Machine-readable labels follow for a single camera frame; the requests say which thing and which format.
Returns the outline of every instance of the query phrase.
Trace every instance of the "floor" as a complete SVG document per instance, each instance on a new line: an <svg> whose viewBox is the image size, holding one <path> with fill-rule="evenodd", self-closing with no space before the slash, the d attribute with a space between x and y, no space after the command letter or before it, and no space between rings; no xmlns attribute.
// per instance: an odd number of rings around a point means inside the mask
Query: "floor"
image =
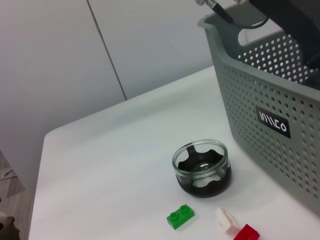
<svg viewBox="0 0 320 240"><path fill-rule="evenodd" d="M1 180L9 170L10 165L0 151L0 211L7 216L14 216L14 224L20 230L20 239L28 240L34 200L18 177Z"/></svg>

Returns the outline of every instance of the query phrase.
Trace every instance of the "gray plastic basket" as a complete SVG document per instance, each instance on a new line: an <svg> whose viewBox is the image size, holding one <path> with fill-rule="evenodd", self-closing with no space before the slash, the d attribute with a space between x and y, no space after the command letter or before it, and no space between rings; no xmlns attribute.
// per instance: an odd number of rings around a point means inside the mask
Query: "gray plastic basket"
<svg viewBox="0 0 320 240"><path fill-rule="evenodd" d="M248 4L227 11L244 25L265 18ZM298 84L312 70L302 65L296 41L277 32L241 46L241 29L215 14L198 25L205 28L233 138L278 183L320 216L320 92ZM288 127L290 134L270 126L270 120L269 125L263 124L258 109L276 116L273 123L276 118L287 121L281 130Z"/></svg>

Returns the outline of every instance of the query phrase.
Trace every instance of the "white lego brick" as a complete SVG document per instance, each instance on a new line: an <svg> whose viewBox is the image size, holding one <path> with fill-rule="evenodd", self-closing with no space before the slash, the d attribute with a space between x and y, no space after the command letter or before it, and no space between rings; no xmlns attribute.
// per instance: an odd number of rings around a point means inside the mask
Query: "white lego brick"
<svg viewBox="0 0 320 240"><path fill-rule="evenodd" d="M219 225L226 234L230 236L236 236L240 232L240 227L238 226L234 218L231 216L231 214L228 213L226 210L221 209L219 207L215 211L215 215L217 217Z"/></svg>

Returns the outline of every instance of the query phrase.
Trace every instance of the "white wall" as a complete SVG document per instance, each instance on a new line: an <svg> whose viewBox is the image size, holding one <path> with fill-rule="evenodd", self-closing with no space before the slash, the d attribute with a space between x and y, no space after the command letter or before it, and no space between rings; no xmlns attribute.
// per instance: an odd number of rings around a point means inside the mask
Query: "white wall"
<svg viewBox="0 0 320 240"><path fill-rule="evenodd" d="M195 0L89 2L128 98L212 66L205 31L197 26L212 13L207 6Z"/></svg>
<svg viewBox="0 0 320 240"><path fill-rule="evenodd" d="M86 0L0 9L0 150L34 193L46 133L125 98Z"/></svg>

